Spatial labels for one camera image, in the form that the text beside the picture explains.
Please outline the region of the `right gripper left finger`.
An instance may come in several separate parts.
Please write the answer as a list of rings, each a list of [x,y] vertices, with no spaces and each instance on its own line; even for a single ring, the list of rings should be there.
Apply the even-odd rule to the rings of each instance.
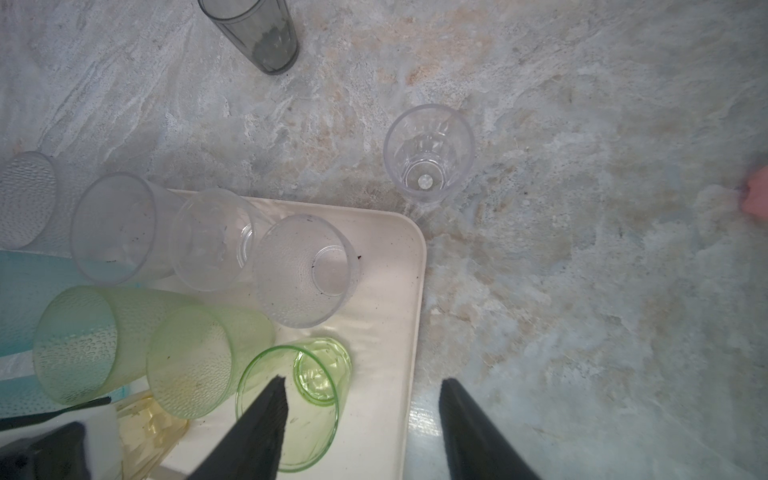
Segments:
[[[188,479],[275,479],[287,416],[285,378],[275,376]]]

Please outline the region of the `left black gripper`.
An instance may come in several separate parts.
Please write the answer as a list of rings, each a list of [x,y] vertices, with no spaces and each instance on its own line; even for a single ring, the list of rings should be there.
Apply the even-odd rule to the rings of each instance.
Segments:
[[[110,396],[104,396],[57,411],[4,418],[0,420],[0,430],[40,424],[64,413],[108,405],[111,402]],[[15,440],[1,448],[1,478],[89,479],[85,438],[85,426],[73,422],[36,437]]]

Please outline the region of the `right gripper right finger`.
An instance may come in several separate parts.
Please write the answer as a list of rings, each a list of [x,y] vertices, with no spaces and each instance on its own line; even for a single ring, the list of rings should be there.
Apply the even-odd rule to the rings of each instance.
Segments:
[[[451,479],[539,479],[457,379],[442,381],[439,413]]]

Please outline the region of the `yellow amber cup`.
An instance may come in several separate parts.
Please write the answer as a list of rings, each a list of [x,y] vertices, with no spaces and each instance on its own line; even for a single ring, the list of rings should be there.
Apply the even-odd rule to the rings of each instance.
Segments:
[[[150,391],[114,403],[122,450],[122,478],[147,479],[180,442],[189,421],[166,412]]]

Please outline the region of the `bright green cup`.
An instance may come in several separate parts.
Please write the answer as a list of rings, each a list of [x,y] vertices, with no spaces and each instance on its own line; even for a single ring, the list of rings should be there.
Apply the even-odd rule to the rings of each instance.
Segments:
[[[312,467],[329,450],[338,430],[352,376],[345,347],[330,337],[309,337],[273,346],[246,367],[236,392],[241,418],[275,376],[285,379],[288,416],[278,470]]]

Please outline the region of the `light green textured cup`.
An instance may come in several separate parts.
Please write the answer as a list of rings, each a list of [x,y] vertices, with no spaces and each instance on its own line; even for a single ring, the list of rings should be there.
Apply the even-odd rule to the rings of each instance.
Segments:
[[[64,405],[104,396],[145,375],[152,334],[168,315],[201,303],[150,288],[69,288],[49,303],[36,327],[35,375]]]
[[[254,309],[222,304],[177,309],[152,335],[146,357],[150,390],[169,414],[201,418],[234,394],[245,368],[275,339],[272,322]]]

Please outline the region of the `clear textured cup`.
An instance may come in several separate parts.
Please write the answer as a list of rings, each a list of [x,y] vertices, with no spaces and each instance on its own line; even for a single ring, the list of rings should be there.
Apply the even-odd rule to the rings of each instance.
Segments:
[[[328,320],[350,300],[359,280],[360,259],[352,243],[319,216],[288,216],[256,247],[256,300],[270,320],[289,328]]]
[[[26,151],[1,162],[2,249],[23,249],[43,233],[57,204],[57,187],[46,155]]]

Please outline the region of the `clear smooth cup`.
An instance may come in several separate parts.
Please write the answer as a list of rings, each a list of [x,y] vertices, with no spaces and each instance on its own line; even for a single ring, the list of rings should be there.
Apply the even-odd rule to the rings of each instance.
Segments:
[[[184,203],[176,193],[131,173],[99,178],[80,197],[71,220],[76,266],[102,286],[171,276],[170,227]]]

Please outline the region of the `smoky grey cup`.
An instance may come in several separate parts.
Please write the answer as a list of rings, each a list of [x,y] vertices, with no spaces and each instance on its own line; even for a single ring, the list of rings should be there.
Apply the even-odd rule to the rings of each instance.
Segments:
[[[198,4],[261,72],[279,75],[294,65],[299,41],[284,0],[199,0]]]

